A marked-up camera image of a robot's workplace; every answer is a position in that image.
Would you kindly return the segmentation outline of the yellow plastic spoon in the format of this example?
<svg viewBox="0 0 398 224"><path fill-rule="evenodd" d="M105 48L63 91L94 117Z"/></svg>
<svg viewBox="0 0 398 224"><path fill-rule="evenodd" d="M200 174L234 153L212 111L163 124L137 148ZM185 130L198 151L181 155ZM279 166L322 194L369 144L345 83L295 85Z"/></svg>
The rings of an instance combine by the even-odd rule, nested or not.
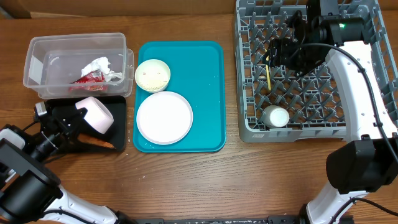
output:
<svg viewBox="0 0 398 224"><path fill-rule="evenodd" d="M270 77L270 68L269 68L269 56L266 57L266 78L267 78L267 88L269 91L272 90L272 84L271 84L271 77Z"/></svg>

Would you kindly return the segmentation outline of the pink bowl with nuts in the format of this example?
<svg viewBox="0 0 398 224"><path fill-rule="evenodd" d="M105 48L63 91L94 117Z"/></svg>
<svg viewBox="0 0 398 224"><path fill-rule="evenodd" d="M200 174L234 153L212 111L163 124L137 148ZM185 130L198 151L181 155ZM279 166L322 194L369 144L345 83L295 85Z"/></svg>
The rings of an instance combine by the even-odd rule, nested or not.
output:
<svg viewBox="0 0 398 224"><path fill-rule="evenodd" d="M76 109L86 109L84 120L97 132L105 134L114 122L114 118L102 102L92 96L75 103Z"/></svg>

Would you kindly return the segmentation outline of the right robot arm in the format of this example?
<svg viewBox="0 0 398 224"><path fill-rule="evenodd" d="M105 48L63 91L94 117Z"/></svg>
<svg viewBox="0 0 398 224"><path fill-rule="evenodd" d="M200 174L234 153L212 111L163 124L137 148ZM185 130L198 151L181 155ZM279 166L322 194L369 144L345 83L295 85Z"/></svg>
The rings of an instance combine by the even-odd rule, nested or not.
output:
<svg viewBox="0 0 398 224"><path fill-rule="evenodd" d="M294 39L270 41L263 62L302 74L325 63L335 79L346 145L327 157L327 183L297 222L338 223L352 205L397 177L397 128L376 81L365 21L343 17L337 1L309 1L306 10L287 21Z"/></svg>

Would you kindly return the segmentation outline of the white paper cup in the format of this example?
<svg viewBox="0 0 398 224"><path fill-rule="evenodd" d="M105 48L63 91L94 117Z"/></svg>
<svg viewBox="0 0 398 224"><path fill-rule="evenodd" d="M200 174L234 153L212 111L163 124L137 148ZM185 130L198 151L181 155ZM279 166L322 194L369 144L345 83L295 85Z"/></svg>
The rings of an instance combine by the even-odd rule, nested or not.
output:
<svg viewBox="0 0 398 224"><path fill-rule="evenodd" d="M289 122L289 112L280 106L270 105L264 112L266 117L263 123L270 128L282 128Z"/></svg>

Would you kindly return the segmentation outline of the orange carrot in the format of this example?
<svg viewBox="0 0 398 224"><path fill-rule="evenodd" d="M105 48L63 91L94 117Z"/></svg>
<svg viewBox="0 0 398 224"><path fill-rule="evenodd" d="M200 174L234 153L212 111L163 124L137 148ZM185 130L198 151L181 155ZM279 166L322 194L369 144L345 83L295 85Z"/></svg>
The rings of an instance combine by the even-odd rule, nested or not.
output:
<svg viewBox="0 0 398 224"><path fill-rule="evenodd" d="M100 140L100 139L95 138L93 136L89 136L87 134L80 134L78 136L78 140L80 142L87 143L87 144L93 144L93 145L96 145L96 146L107 147L107 148L110 148L110 149L114 149L115 148L111 143L106 142L104 140Z"/></svg>

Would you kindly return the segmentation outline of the white round plate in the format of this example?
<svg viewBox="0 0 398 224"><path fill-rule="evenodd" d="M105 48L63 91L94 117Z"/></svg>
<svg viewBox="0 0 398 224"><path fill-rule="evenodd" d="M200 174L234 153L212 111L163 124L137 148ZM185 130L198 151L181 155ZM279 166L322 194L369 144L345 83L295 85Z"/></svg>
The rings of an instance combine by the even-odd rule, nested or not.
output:
<svg viewBox="0 0 398 224"><path fill-rule="evenodd" d="M161 91L148 96L139 106L136 123L149 142L169 145L182 140L193 124L193 110L178 93Z"/></svg>

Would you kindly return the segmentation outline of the white bowl with crumbs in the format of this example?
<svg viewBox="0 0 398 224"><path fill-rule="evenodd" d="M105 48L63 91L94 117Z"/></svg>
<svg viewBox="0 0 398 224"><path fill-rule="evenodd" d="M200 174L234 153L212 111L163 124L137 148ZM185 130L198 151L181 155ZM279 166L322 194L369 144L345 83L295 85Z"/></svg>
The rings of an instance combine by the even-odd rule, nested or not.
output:
<svg viewBox="0 0 398 224"><path fill-rule="evenodd" d="M171 71L165 62L149 59L136 68L134 78L139 88L149 93L157 93L167 88Z"/></svg>

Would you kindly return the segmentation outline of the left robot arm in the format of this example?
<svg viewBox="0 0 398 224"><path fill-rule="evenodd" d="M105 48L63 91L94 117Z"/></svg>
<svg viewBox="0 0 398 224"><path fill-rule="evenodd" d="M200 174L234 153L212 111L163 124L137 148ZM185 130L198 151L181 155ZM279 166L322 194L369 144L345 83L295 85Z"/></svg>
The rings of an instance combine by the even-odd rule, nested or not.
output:
<svg viewBox="0 0 398 224"><path fill-rule="evenodd" d="M76 139L83 123L104 134L113 124L107 108L77 107L65 117L37 105L39 134L8 126L1 130L1 221L29 223L134 223L123 212L89 203L66 191L44 165L65 143Z"/></svg>

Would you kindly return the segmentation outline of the white napkin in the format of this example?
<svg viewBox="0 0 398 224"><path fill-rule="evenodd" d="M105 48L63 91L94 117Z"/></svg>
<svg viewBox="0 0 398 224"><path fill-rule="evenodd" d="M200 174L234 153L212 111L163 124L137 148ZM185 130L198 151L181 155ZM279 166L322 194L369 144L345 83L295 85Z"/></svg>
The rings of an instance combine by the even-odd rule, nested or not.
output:
<svg viewBox="0 0 398 224"><path fill-rule="evenodd" d="M94 59L91 63L86 65L81 70L81 77L99 70L104 75L104 80L110 82L111 80L120 80L123 77L121 72L115 72L109 68L110 62L107 57L100 57Z"/></svg>

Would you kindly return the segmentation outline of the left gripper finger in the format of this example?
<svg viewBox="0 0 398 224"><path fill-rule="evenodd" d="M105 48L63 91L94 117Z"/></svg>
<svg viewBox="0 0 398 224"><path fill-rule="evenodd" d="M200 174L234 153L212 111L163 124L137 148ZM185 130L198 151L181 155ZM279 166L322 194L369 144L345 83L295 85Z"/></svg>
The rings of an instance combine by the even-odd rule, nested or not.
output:
<svg viewBox="0 0 398 224"><path fill-rule="evenodd" d="M81 149L80 128L81 123L62 123L62 149Z"/></svg>
<svg viewBox="0 0 398 224"><path fill-rule="evenodd" d="M65 124L73 124L84 119L88 110L86 108L76 109L74 107L57 107L52 113Z"/></svg>

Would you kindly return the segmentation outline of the red ketchup packet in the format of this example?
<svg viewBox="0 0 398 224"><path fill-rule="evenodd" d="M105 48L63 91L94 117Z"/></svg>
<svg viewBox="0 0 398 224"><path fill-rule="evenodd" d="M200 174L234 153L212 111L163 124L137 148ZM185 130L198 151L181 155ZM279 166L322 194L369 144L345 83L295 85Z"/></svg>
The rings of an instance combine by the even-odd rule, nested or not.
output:
<svg viewBox="0 0 398 224"><path fill-rule="evenodd" d="M76 86L71 86L68 90L105 91L108 89L107 85L97 85L97 83L103 82L105 82L103 73L100 70L96 70L73 82Z"/></svg>

